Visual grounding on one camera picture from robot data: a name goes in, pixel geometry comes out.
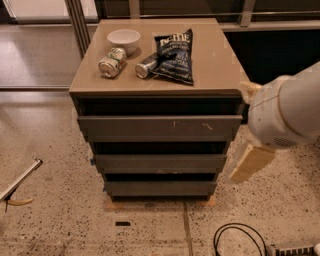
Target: terrazzo floor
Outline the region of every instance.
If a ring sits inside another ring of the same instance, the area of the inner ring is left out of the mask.
[[[250,137],[240,127],[211,203],[112,202],[76,121],[67,92],[1,92],[0,191],[33,163],[43,165],[14,194],[34,198],[0,211],[0,255],[209,256],[213,236],[230,222],[256,228],[272,243],[320,241],[320,141],[280,152],[241,184],[226,173],[237,146]],[[129,226],[118,226],[128,222]],[[258,255],[237,230],[224,233],[221,255]]]

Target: snack bag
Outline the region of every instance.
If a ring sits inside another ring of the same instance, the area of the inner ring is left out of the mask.
[[[165,59],[152,73],[192,85],[192,39],[193,33],[191,29],[183,33],[156,36],[158,55]]]

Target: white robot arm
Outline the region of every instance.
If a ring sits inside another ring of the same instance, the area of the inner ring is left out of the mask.
[[[248,126],[262,143],[285,149],[320,136],[320,62],[295,76],[281,76],[251,99]]]
[[[242,96],[250,104],[248,127],[258,142],[243,144],[235,154],[229,176],[235,182],[264,168],[277,149],[310,143],[320,136],[320,62],[263,87],[242,85]]]

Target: black cable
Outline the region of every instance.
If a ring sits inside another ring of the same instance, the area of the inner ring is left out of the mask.
[[[255,245],[257,246],[257,248],[258,248],[258,250],[259,250],[259,253],[260,253],[260,256],[263,256],[263,255],[262,255],[262,252],[261,252],[261,249],[260,249],[257,241],[256,241],[248,232],[246,232],[244,229],[238,228],[238,227],[226,227],[225,229],[223,229],[223,230],[220,232],[220,234],[219,234],[219,236],[218,236],[218,239],[217,239],[217,243],[215,244],[215,253],[216,253],[216,256],[221,256],[220,253],[218,252],[218,244],[219,244],[219,240],[220,240],[221,235],[223,234],[224,231],[226,231],[226,230],[228,230],[228,229],[232,229],[232,228],[238,229],[238,230],[244,232],[245,234],[247,234],[247,236],[250,237],[251,240],[252,240],[252,241],[255,243]]]
[[[258,232],[257,230],[255,230],[254,228],[252,228],[252,227],[250,227],[250,226],[248,226],[248,225],[246,225],[246,224],[242,224],[242,223],[228,223],[228,224],[225,224],[225,225],[221,226],[221,227],[216,231],[216,234],[217,234],[222,228],[224,228],[224,227],[226,227],[226,226],[232,226],[232,225],[244,226],[244,227],[249,228],[249,229],[251,229],[252,231],[254,231],[254,232],[259,236],[259,238],[261,239],[261,241],[262,241],[262,243],[263,243],[265,255],[268,254],[268,252],[267,252],[267,247],[266,247],[266,244],[265,244],[262,236],[259,234],[259,232]]]
[[[223,233],[225,230],[231,229],[231,228],[241,230],[241,231],[244,232],[246,235],[248,235],[248,236],[251,238],[251,240],[255,243],[255,245],[258,247],[259,252],[260,252],[260,255],[262,256],[262,252],[261,252],[261,250],[260,250],[260,247],[259,247],[259,245],[257,244],[257,242],[255,241],[255,239],[254,239],[248,232],[246,232],[245,230],[243,230],[243,229],[241,229],[241,228],[239,228],[239,227],[236,227],[237,225],[238,225],[238,226],[246,227],[246,228],[252,230],[253,232],[255,232],[255,233],[259,236],[259,238],[261,239],[261,241],[262,241],[262,243],[263,243],[263,248],[264,248],[264,253],[265,253],[265,255],[268,256],[268,251],[267,251],[267,247],[266,247],[265,241],[264,241],[264,239],[262,238],[262,236],[259,234],[259,232],[258,232],[257,230],[255,230],[254,228],[252,228],[252,227],[250,227],[250,226],[248,226],[248,225],[246,225],[246,224],[242,224],[242,223],[228,223],[228,224],[225,224],[225,225],[221,226],[221,227],[216,231],[216,233],[214,234],[214,238],[213,238],[213,246],[214,246],[214,250],[215,250],[216,256],[220,256],[220,254],[219,254],[219,252],[218,252],[218,244],[219,244],[219,240],[220,240],[220,237],[221,237],[222,233]]]

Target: can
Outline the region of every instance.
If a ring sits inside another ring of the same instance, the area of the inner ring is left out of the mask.
[[[136,74],[140,78],[146,78],[158,66],[159,55],[155,52],[136,65]]]
[[[115,77],[125,65],[126,60],[127,54],[123,48],[112,48],[107,56],[99,62],[102,77]]]

